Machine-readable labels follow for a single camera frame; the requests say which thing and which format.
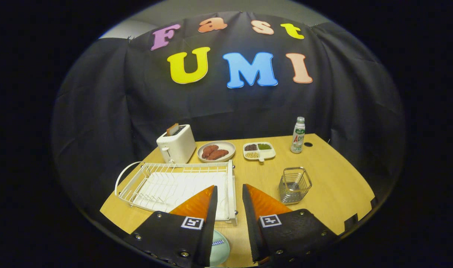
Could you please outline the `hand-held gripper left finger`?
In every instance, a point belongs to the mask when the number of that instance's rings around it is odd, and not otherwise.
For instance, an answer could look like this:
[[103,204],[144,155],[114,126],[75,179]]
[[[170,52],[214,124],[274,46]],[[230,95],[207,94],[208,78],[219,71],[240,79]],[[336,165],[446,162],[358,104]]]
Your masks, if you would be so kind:
[[211,185],[171,212],[153,212],[124,241],[167,266],[209,267],[217,198],[218,189]]

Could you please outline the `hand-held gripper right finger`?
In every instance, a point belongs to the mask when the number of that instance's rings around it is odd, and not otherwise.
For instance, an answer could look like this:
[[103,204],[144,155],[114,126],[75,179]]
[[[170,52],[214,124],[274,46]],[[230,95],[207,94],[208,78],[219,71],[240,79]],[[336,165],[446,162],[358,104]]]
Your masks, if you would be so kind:
[[243,203],[255,263],[303,263],[338,241],[307,209],[292,210],[252,185],[243,185]]

